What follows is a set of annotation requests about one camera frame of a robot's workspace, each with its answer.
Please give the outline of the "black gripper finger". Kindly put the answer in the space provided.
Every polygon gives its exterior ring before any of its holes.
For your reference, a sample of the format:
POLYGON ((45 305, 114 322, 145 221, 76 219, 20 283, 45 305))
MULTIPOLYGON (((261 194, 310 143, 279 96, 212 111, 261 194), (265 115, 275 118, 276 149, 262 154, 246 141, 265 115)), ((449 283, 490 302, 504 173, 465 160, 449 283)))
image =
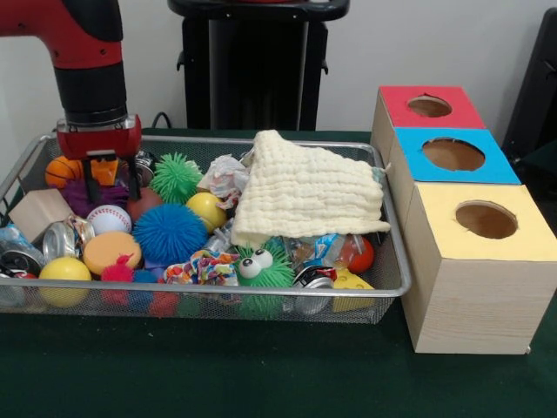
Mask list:
POLYGON ((137 201, 141 198, 141 184, 138 180, 136 160, 134 157, 129 157, 125 161, 128 165, 130 199, 137 201))
POLYGON ((98 189, 99 184, 92 175, 90 159, 83 160, 83 168, 84 168, 84 182, 86 186, 88 200, 91 203, 97 203, 99 200, 99 189, 98 189))

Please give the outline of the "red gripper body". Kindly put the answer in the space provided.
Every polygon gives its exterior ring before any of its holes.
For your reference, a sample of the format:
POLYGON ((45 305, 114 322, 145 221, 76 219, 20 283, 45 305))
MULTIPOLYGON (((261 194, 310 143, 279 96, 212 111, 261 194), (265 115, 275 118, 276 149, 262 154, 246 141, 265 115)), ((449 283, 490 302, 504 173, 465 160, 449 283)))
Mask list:
POLYGON ((84 160, 115 155, 131 158, 139 151, 142 139, 139 116, 131 114, 110 125, 72 125, 65 119, 57 121, 57 142, 68 159, 84 160))

